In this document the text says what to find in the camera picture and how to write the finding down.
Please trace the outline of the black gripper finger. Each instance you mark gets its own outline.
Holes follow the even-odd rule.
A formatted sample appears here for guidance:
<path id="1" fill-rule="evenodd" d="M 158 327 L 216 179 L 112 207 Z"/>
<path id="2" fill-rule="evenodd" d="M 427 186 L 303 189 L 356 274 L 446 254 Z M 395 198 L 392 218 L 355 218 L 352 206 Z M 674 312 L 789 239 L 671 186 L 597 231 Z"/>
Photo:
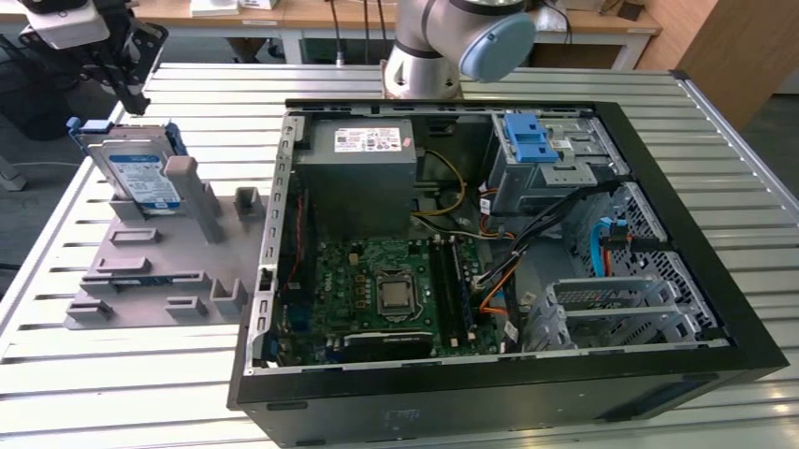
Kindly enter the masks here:
<path id="1" fill-rule="evenodd" d="M 139 114 L 139 82 L 131 73 L 119 66 L 110 52 L 102 45 L 88 45 L 84 48 L 87 62 L 84 69 L 104 90 L 114 94 L 122 102 L 126 112 Z"/>
<path id="2" fill-rule="evenodd" d="M 143 89 L 147 77 L 156 66 L 158 58 L 168 38 L 167 29 L 155 23 L 135 22 L 132 35 L 127 43 L 131 58 L 130 81 L 127 89 L 131 94 L 131 104 L 127 111 L 143 115 L 150 100 L 144 97 Z"/>

